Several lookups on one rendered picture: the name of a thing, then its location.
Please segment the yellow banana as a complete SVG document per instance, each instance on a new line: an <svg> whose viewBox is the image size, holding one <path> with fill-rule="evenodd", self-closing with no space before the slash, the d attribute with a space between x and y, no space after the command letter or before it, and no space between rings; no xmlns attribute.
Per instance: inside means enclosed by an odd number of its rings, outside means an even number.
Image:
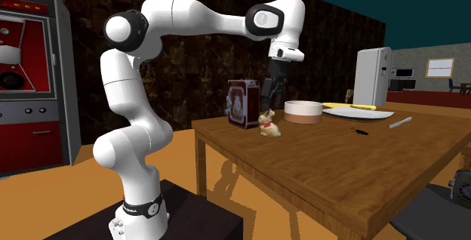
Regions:
<svg viewBox="0 0 471 240"><path fill-rule="evenodd" d="M336 108L336 107L352 107L357 109L376 110L376 106L349 104L349 103L322 103L324 107Z"/></svg>

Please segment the wooden table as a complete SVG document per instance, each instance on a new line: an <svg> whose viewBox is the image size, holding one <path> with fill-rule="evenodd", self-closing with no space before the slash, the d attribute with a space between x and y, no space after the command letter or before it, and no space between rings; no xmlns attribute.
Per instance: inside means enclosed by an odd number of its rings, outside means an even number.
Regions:
<svg viewBox="0 0 471 240"><path fill-rule="evenodd" d="M338 240L372 240L471 144L471 118L403 110L375 122L324 115L314 125L281 120L278 126L280 137L264 137L225 117L195 120L198 194L206 193L211 147Z"/></svg>

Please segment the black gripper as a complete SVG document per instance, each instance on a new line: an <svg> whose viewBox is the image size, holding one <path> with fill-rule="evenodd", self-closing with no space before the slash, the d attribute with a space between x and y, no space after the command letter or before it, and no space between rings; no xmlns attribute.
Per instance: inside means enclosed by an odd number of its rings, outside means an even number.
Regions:
<svg viewBox="0 0 471 240"><path fill-rule="evenodd" d="M263 81L263 86L260 90L261 96L261 105L260 109L262 111L267 111L269 109L271 101L271 90L272 83L273 87L273 99L274 101L281 101L283 93L285 91L285 84L287 82L287 77L289 75L290 62L270 59L267 72L269 73L269 78L265 78Z"/></svg>

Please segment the white knife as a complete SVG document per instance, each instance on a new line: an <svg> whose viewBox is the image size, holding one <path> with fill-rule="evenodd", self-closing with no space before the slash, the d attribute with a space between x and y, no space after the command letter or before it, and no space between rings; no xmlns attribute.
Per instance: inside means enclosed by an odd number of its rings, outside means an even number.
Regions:
<svg viewBox="0 0 471 240"><path fill-rule="evenodd" d="M395 122L395 123L389 125L387 128L396 128L396 127L398 127L399 125L402 125L402 124L404 124L404 123L406 123L406 122L410 122L411 120L412 120L412 117L410 116L410 117L407 117L407 118L402 119L401 121L398 121L398 122Z"/></svg>

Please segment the red box with picture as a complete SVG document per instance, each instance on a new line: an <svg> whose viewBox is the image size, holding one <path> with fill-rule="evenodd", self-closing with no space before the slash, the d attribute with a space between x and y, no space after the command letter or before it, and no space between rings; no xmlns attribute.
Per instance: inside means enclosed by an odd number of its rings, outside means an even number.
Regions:
<svg viewBox="0 0 471 240"><path fill-rule="evenodd" d="M260 111L260 84L257 80L229 80L226 115L239 128L256 128Z"/></svg>

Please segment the window with wooden frame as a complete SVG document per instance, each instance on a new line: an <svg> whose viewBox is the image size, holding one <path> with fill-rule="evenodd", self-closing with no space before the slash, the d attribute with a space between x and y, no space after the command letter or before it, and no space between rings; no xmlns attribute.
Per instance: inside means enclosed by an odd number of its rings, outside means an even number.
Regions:
<svg viewBox="0 0 471 240"><path fill-rule="evenodd" d="M454 69L454 58L429 59L426 67L427 78L451 78Z"/></svg>

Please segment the black round device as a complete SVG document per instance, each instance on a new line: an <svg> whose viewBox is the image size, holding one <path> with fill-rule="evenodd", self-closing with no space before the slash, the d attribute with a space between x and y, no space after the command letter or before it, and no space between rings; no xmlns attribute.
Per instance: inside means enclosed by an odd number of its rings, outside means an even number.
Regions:
<svg viewBox="0 0 471 240"><path fill-rule="evenodd" d="M448 182L450 198L457 204L471 209L471 170L458 170Z"/></svg>

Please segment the white and brown bowl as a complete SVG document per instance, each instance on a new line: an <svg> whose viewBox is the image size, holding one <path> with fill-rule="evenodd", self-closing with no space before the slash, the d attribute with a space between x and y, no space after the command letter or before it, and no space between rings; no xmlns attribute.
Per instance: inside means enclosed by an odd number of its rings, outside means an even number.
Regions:
<svg viewBox="0 0 471 240"><path fill-rule="evenodd" d="M312 125L322 121L322 103L308 100L285 102L284 120L287 122Z"/></svg>

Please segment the beige dog figure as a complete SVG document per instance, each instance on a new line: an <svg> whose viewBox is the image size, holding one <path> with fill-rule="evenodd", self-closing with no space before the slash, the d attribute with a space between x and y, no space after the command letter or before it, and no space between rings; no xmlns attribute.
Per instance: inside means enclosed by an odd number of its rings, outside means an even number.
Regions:
<svg viewBox="0 0 471 240"><path fill-rule="evenodd" d="M265 137L280 137L281 132L279 127L273 123L272 118L275 113L269 109L258 118L259 131Z"/></svg>

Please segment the red and grey machine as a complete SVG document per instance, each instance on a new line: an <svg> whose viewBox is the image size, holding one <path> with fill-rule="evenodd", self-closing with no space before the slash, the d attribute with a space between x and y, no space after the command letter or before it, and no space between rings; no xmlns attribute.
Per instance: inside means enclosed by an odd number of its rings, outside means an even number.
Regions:
<svg viewBox="0 0 471 240"><path fill-rule="evenodd" d="M62 0L0 0L0 179L73 165L82 141Z"/></svg>

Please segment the dark robot stand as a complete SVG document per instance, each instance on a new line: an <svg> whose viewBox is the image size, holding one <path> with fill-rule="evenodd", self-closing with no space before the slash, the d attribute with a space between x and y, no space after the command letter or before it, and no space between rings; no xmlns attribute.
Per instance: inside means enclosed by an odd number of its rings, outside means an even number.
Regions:
<svg viewBox="0 0 471 240"><path fill-rule="evenodd" d="M167 212L167 232L160 240L243 240L243 219L199 195L161 181ZM108 223L122 205L117 202L44 240L112 240Z"/></svg>

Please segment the black cabinet with microwave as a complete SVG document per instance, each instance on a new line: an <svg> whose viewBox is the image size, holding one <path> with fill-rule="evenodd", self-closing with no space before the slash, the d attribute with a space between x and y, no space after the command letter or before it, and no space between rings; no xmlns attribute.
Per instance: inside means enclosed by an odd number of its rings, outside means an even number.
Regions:
<svg viewBox="0 0 471 240"><path fill-rule="evenodd" d="M388 91L414 90L416 85L414 74L415 68L392 68Z"/></svg>

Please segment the white refrigerator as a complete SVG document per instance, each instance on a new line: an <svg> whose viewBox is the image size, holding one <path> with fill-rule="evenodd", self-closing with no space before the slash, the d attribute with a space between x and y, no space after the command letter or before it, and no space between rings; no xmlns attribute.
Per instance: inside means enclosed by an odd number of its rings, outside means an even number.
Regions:
<svg viewBox="0 0 471 240"><path fill-rule="evenodd" d="M392 58L390 47L364 49L357 53L354 104L386 104Z"/></svg>

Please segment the white plate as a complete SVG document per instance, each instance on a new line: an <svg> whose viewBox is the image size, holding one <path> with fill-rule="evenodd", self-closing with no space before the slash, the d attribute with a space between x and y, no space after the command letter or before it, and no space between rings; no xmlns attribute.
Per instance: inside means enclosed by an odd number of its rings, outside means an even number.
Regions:
<svg viewBox="0 0 471 240"><path fill-rule="evenodd" d="M335 115L342 118L360 119L360 120L378 120L391 117L394 112L375 111L368 109L357 109L348 106L339 106L323 109L323 113Z"/></svg>

